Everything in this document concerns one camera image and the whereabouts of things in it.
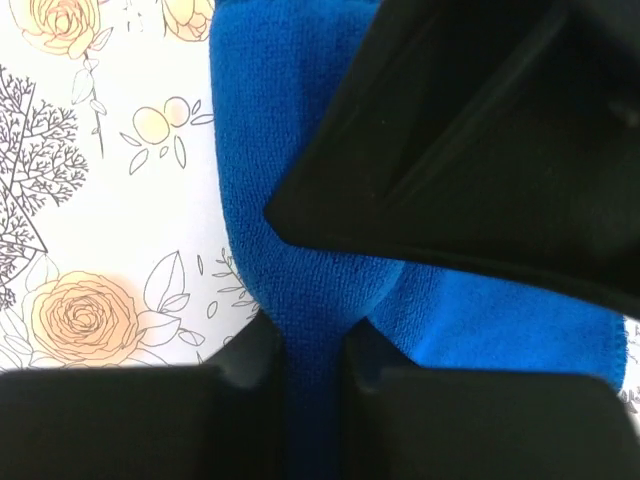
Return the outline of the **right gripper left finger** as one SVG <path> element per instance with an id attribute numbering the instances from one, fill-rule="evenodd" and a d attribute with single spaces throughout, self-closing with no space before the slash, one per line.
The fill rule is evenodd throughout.
<path id="1" fill-rule="evenodd" d="M 5 479 L 280 479 L 284 346 L 259 315 L 200 365 L 1 377 Z"/>

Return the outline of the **blue towel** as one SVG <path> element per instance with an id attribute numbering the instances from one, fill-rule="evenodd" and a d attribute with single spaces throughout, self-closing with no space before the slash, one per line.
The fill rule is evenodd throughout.
<path id="1" fill-rule="evenodd" d="M 220 1 L 211 77 L 221 202 L 237 270 L 287 356 L 289 479 L 340 475 L 338 362 L 369 320 L 415 363 L 586 374 L 620 389 L 621 314 L 509 281 L 284 242 L 267 219 L 317 132 L 379 5 Z"/>

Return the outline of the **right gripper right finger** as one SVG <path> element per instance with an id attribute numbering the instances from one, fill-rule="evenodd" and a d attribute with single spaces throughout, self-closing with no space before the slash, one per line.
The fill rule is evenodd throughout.
<path id="1" fill-rule="evenodd" d="M 427 369 L 362 321 L 342 346 L 342 475 L 638 480 L 639 442 L 598 379 Z"/>

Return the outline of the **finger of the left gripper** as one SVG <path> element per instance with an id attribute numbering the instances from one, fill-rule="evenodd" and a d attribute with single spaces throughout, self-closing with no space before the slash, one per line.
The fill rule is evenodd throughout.
<path id="1" fill-rule="evenodd" d="M 384 1 L 266 216 L 286 243 L 639 314 L 639 5 Z"/>

